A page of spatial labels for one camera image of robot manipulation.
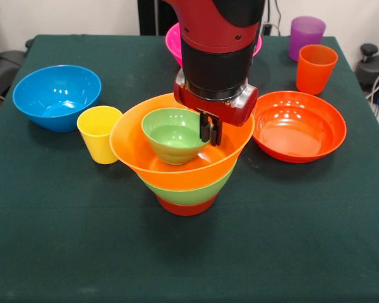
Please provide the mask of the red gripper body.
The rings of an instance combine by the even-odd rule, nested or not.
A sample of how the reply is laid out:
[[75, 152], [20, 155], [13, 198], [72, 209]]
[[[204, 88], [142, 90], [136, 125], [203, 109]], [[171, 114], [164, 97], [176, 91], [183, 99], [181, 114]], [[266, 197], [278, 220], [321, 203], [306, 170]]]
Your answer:
[[240, 127], [256, 105], [258, 89], [245, 81], [224, 91], [204, 90], [190, 83], [180, 69], [174, 81], [174, 98], [189, 109]]

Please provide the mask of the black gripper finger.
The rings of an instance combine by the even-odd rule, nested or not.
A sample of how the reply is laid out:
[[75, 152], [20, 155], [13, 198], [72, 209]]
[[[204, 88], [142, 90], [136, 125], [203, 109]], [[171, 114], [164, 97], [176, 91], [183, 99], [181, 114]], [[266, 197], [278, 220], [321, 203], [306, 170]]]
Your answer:
[[210, 131], [210, 144], [212, 146], [220, 146], [222, 141], [222, 128], [222, 121], [219, 118], [213, 118]]
[[200, 113], [200, 139], [203, 142], [208, 142], [210, 140], [210, 122], [208, 120], [208, 115], [201, 112]]

